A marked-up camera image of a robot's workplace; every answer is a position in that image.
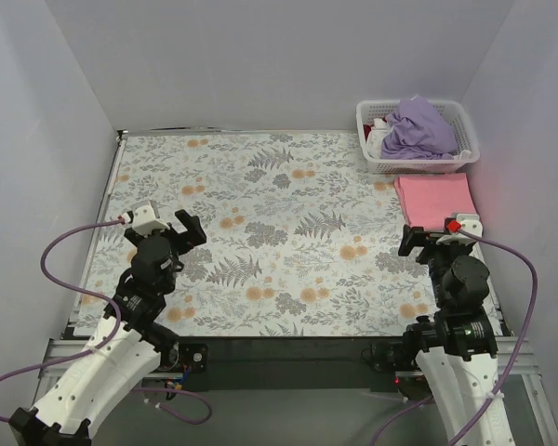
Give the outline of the purple t shirt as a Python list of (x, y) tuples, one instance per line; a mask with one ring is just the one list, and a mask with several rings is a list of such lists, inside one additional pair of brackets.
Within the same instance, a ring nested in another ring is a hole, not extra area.
[(390, 128), (380, 156), (387, 160), (450, 160), (458, 152), (452, 126), (421, 96), (402, 99), (383, 118)]

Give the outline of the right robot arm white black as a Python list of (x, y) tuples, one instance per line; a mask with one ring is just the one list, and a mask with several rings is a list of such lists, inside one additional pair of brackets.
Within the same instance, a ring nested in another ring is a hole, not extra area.
[(473, 243), (450, 233), (405, 226), (399, 256), (420, 250), (437, 310), (421, 316), (403, 335), (402, 356), (421, 370), (457, 445), (512, 445), (514, 438), (498, 383), (498, 345), (483, 307), (489, 271), (472, 255)]

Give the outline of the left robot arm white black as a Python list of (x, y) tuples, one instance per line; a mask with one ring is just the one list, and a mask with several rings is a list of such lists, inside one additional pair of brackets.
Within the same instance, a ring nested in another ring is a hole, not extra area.
[(179, 210), (175, 217), (178, 230), (150, 203), (122, 215), (124, 236), (136, 254), (93, 335), (60, 380), (32, 408), (18, 408), (10, 416), (18, 444), (88, 445), (107, 415), (149, 373), (205, 370), (206, 346), (181, 344), (156, 321), (184, 269), (181, 256), (206, 243), (197, 216)]

